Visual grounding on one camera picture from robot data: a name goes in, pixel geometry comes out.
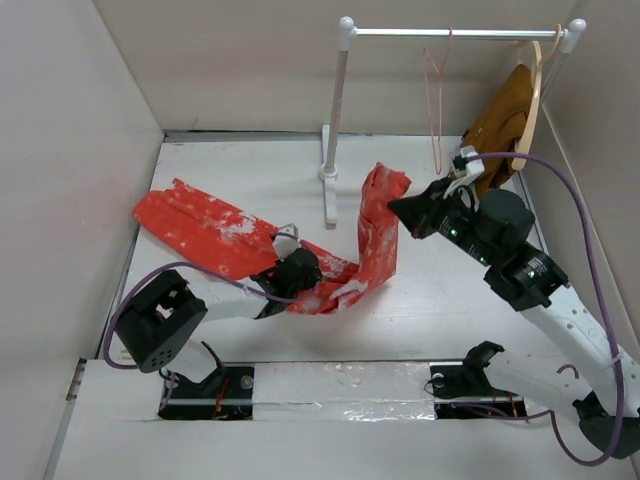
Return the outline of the orange white tie-dye trousers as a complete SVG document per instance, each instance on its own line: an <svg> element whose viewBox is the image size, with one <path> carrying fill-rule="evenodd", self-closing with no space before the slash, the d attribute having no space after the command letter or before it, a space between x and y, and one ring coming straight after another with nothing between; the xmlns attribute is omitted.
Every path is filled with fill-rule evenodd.
<svg viewBox="0 0 640 480"><path fill-rule="evenodd" d="M315 293L290 306L293 313L332 314L357 303L396 273L398 219L389 210L411 184L402 172L377 163L361 188L357 219L359 260L310 247L323 275ZM176 179L147 193L133 209L138 223L185 260L240 280L274 266L296 242L259 217Z"/></svg>

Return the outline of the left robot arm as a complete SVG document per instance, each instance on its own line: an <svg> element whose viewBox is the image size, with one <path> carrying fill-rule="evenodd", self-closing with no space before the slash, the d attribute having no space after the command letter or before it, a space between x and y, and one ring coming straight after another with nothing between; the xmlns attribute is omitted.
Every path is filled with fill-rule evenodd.
<svg viewBox="0 0 640 480"><path fill-rule="evenodd" d="M142 373L164 372L181 395L213 398L226 380L226 367L210 345L191 336L204 321L262 319L277 315L306 297L320 283L316 255L298 248L266 270L230 280L216 272L214 282L193 282L175 262L151 274L112 320L117 336Z"/></svg>

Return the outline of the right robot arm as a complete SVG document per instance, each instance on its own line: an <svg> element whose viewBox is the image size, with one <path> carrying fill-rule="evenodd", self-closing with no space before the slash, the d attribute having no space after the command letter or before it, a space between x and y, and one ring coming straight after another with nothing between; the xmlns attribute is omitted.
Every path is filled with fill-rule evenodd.
<svg viewBox="0 0 640 480"><path fill-rule="evenodd" d="M575 423L598 450L625 459L639 450L639 363L610 337L555 261L527 240L534 214L515 193L494 190L476 201L470 189L432 182L389 210L418 239L439 234L478 261L491 291L542 331L575 373L535 368L484 341L472 348L462 381L528 397Z"/></svg>

